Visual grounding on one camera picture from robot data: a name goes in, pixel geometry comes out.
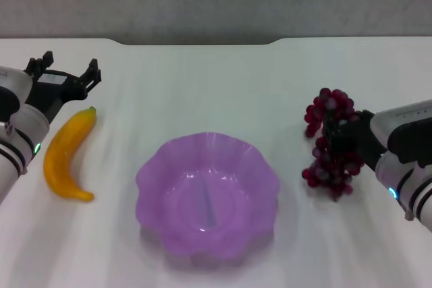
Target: white robotic arm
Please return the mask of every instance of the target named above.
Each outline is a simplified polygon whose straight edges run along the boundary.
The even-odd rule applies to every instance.
[[[332,150],[355,150],[375,171],[405,211],[432,231],[432,100],[337,125],[327,119],[324,134]]]
[[[101,81],[96,59],[81,77],[47,70],[53,61],[49,51],[24,71],[0,67],[0,203],[27,172],[63,104],[84,100]]]

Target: yellow banana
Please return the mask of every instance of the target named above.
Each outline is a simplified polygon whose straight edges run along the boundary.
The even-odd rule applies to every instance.
[[[85,202],[95,198],[91,192],[81,190],[77,186],[69,171],[75,151],[89,135],[95,121],[94,107],[77,112],[55,134],[45,153],[45,180],[51,190],[63,198],[75,198]]]

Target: white table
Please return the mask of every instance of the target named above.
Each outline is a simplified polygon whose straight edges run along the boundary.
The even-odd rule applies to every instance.
[[[54,52],[80,75],[94,57],[103,81],[68,103],[0,206],[0,287],[430,287],[432,233],[408,223],[364,168],[338,203],[304,186],[312,161],[304,110],[323,86],[357,109],[431,98],[432,38],[303,38],[263,46],[129,47],[103,39],[0,40],[0,64],[23,69]],[[77,110],[99,120],[73,165],[90,204],[54,196],[45,149]],[[255,145],[282,181],[274,239],[237,264],[167,257],[140,231],[135,175],[165,141],[221,132]]]

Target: purple bowl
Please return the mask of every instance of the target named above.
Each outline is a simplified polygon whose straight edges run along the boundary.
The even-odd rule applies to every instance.
[[[254,146],[227,135],[166,142],[136,183],[138,222],[172,254],[235,258],[275,224],[277,175]]]

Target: grapes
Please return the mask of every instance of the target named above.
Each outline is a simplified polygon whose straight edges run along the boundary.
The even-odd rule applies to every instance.
[[[307,123],[312,123],[312,121],[313,121],[313,116],[310,115],[310,114],[306,114],[306,115],[304,116],[304,121],[307,122]]]
[[[306,114],[312,115],[314,107],[314,105],[309,105],[308,108],[306,108]]]
[[[319,148],[320,150],[324,150],[328,146],[327,138],[324,136],[321,136],[320,138],[317,138],[315,141],[315,146]]]
[[[325,103],[325,108],[328,111],[332,111],[338,107],[338,102],[334,98],[329,98],[327,102]]]
[[[354,110],[354,101],[345,92],[322,88],[319,96],[314,98],[313,105],[306,108],[304,120],[308,125],[304,135],[313,138],[321,129],[325,117],[334,120],[339,126],[360,120]],[[315,140],[315,146],[312,155],[316,159],[309,168],[302,171],[302,178],[312,188],[328,188],[335,201],[342,194],[350,195],[352,186],[349,183],[352,176],[358,175],[365,163],[355,152],[347,152],[344,155],[332,153],[324,136]]]
[[[302,171],[302,178],[307,180],[310,178],[310,176],[311,176],[310,174],[311,173],[309,172],[309,169],[305,169]]]

